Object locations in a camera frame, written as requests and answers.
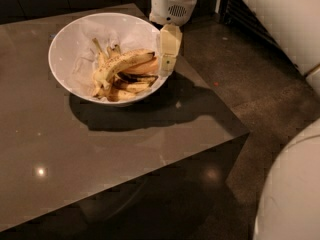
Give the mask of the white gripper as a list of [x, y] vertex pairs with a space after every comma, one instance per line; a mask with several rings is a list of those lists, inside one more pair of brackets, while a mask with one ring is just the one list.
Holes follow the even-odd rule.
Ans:
[[162, 77], [168, 77], [174, 71], [182, 42], [179, 26], [189, 21], [196, 3], [197, 0], [151, 0], [149, 20], [164, 25], [159, 34], [158, 55]]

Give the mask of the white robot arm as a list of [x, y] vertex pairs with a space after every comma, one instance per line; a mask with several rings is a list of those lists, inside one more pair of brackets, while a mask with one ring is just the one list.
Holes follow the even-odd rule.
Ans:
[[161, 183], [146, 200], [154, 240], [252, 240], [260, 195], [281, 149], [320, 115], [313, 91], [287, 57], [238, 23], [218, 23], [216, 0], [198, 0], [185, 27], [186, 61], [249, 129], [205, 152], [198, 183]]

